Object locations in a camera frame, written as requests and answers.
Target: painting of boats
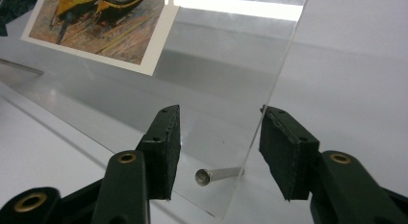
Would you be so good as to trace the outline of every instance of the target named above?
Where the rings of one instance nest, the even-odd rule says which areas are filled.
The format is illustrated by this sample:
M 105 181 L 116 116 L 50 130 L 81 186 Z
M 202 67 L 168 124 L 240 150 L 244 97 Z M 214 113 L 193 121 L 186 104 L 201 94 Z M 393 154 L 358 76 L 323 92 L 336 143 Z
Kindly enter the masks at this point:
M 38 0 L 22 39 L 152 75 L 177 10 L 166 0 Z

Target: clamp jaw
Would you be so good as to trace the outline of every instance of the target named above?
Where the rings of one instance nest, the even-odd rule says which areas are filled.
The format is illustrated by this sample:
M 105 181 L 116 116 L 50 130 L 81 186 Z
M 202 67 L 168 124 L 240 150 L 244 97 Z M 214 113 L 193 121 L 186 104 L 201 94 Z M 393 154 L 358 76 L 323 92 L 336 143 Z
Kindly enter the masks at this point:
M 111 157 L 103 179 L 65 198 L 52 187 L 29 189 L 2 208 L 0 224 L 150 223 L 149 200 L 171 198 L 180 147 L 180 107 L 167 107 L 136 150 Z
M 318 224 L 408 223 L 408 199 L 380 187 L 357 159 L 319 152 L 319 141 L 290 114 L 267 107 L 260 152 L 286 200 L 307 200 Z

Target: transparent plastic panel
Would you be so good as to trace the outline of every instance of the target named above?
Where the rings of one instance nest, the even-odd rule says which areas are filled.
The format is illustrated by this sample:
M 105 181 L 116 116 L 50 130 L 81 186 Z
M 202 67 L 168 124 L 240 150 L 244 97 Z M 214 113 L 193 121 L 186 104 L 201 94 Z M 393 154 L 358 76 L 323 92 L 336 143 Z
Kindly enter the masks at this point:
M 0 80 L 113 152 L 135 148 L 160 109 L 180 105 L 173 191 L 222 218 L 238 177 L 201 187 L 195 172 L 244 166 L 306 0 L 163 1 L 177 14 L 152 76 L 21 40 L 28 12 L 0 37 L 0 59 L 13 63 L 0 62 Z

